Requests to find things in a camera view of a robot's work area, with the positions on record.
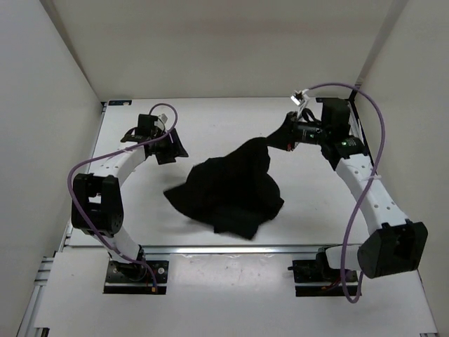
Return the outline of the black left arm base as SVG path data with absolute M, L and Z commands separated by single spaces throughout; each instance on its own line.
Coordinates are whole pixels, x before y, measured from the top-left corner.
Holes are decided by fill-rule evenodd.
M 165 295 L 167 291 L 169 261 L 147 260 L 156 278 L 153 285 L 151 273 L 141 265 L 117 263 L 110 260 L 107 266 L 103 293 L 131 295 Z

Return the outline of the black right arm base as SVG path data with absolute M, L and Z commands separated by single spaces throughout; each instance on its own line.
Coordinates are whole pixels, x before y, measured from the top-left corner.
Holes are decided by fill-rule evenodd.
M 296 254 L 287 267 L 293 274 L 297 297 L 343 297 L 357 301 L 362 296 L 362 271 L 357 261 L 356 245 L 347 248 L 345 270 L 340 272 L 340 252 L 325 246 L 315 253 Z

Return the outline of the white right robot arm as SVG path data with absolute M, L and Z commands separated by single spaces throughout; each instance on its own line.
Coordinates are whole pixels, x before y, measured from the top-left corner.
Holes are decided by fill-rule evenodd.
M 326 248 L 315 263 L 315 272 L 330 281 L 341 268 L 360 271 L 370 279 L 414 271 L 428 237 L 422 222 L 413 222 L 397 206 L 371 164 L 360 138 L 351 135 L 351 110 L 345 100 L 321 100 L 321 117 L 301 104 L 289 112 L 281 126 L 267 138 L 270 147 L 292 151 L 300 143 L 318 145 L 321 154 L 345 182 L 362 213 L 368 238 L 361 245 L 343 242 Z

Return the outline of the black pleated skirt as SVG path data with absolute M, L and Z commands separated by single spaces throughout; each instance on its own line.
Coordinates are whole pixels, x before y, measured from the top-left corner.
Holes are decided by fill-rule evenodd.
M 183 184 L 163 194 L 176 211 L 215 234 L 252 240 L 284 204 L 269 165 L 267 140 L 252 138 L 224 157 L 197 164 Z

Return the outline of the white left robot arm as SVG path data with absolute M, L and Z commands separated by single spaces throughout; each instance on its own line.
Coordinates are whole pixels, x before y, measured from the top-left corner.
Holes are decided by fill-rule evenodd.
M 125 132 L 113 152 L 79 164 L 98 161 L 95 170 L 75 173 L 73 168 L 68 177 L 72 226 L 100 242 L 113 261 L 123 264 L 123 273 L 132 281 L 145 277 L 147 264 L 141 246 L 123 226 L 121 187 L 149 157 L 164 165 L 188 156 L 175 128 L 177 115 L 171 125 L 167 120 L 164 114 L 139 114 L 137 126 Z

